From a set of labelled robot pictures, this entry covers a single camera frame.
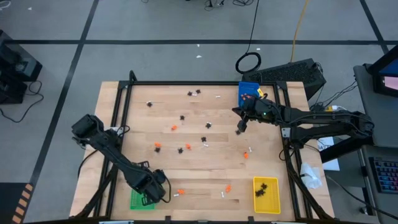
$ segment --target orange object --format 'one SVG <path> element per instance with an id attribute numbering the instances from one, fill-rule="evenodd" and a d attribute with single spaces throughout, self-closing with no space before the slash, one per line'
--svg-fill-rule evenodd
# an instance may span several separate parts
<path id="1" fill-rule="evenodd" d="M 225 189 L 225 192 L 230 192 L 231 191 L 231 186 L 228 184 L 227 186 L 226 186 L 226 189 Z"/>

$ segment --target yellow bin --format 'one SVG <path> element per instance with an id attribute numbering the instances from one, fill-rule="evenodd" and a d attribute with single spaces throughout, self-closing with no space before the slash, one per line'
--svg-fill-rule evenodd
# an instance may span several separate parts
<path id="1" fill-rule="evenodd" d="M 266 184 L 265 194 L 256 197 L 256 191 L 261 185 Z M 253 178 L 254 211 L 256 213 L 280 214 L 279 186 L 275 177 L 254 177 Z"/>

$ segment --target wooden tabletop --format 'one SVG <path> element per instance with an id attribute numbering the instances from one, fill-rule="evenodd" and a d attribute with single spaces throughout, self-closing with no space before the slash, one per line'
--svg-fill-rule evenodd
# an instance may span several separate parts
<path id="1" fill-rule="evenodd" d="M 302 83 L 287 83 L 290 104 L 294 108 L 308 110 Z M 117 82 L 103 82 L 95 114 L 109 127 L 117 92 Z M 187 96 L 188 91 L 200 89 L 198 96 Z M 262 86 L 270 100 L 275 100 L 273 89 Z M 118 172 L 118 182 L 113 203 L 112 219 L 164 220 L 294 220 L 292 200 L 287 178 L 286 164 L 279 160 L 282 150 L 280 129 L 271 124 L 249 122 L 245 133 L 237 135 L 239 116 L 231 111 L 237 105 L 237 86 L 133 86 L 127 125 L 131 130 L 125 135 L 122 153 L 131 161 L 149 161 L 150 167 L 163 169 L 172 184 L 172 195 L 177 189 L 185 194 L 171 198 L 170 203 L 160 202 L 155 210 L 131 210 L 131 188 Z M 207 138 L 205 147 L 201 141 Z M 155 142 L 162 144 L 161 151 L 154 151 Z M 191 150 L 185 149 L 190 144 Z M 317 147 L 316 141 L 308 142 Z M 177 149 L 184 148 L 179 154 Z M 86 150 L 87 156 L 93 149 Z M 333 209 L 322 169 L 320 155 L 314 149 L 301 150 L 303 162 L 319 167 L 322 186 L 310 192 L 331 216 Z M 100 179 L 103 155 L 96 153 L 81 169 L 70 215 L 77 214 L 90 200 Z M 280 215 L 254 213 L 252 180 L 258 177 L 277 177 L 280 192 Z M 230 193 L 225 193 L 231 185 Z M 297 188 L 300 213 L 305 216 L 302 196 Z M 104 214 L 108 193 L 103 197 L 101 213 Z"/>

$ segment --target blue container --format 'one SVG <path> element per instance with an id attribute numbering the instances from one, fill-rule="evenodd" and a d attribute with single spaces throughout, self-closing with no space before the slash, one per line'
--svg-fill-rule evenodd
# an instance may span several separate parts
<path id="1" fill-rule="evenodd" d="M 243 106 L 243 99 L 241 95 L 248 94 L 260 97 L 259 92 L 257 90 L 260 88 L 258 83 L 252 82 L 239 82 L 239 90 L 238 90 L 238 105 Z"/>

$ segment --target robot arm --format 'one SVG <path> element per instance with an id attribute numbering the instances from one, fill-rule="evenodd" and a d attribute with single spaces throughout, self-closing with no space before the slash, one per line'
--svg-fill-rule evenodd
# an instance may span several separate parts
<path id="1" fill-rule="evenodd" d="M 162 200 L 165 190 L 162 184 L 166 176 L 162 170 L 151 172 L 147 161 L 130 162 L 119 151 L 121 138 L 116 131 L 109 129 L 104 131 L 103 123 L 93 115 L 82 117 L 72 126 L 73 139 L 82 146 L 91 145 L 108 158 L 114 166 L 120 169 L 127 184 L 140 194 L 144 194 L 143 205 L 150 205 Z"/>
<path id="2" fill-rule="evenodd" d="M 327 136 L 347 134 L 353 138 L 367 138 L 372 135 L 374 127 L 370 117 L 358 111 L 301 111 L 254 96 L 245 96 L 242 107 L 232 110 L 242 119 L 238 123 L 238 129 L 241 132 L 245 132 L 249 120 L 276 126 L 281 125 L 283 127 L 282 137 L 289 139 L 292 146 L 299 148 L 302 148 L 310 139 Z M 301 124 L 325 125 L 305 129 L 299 127 Z"/>

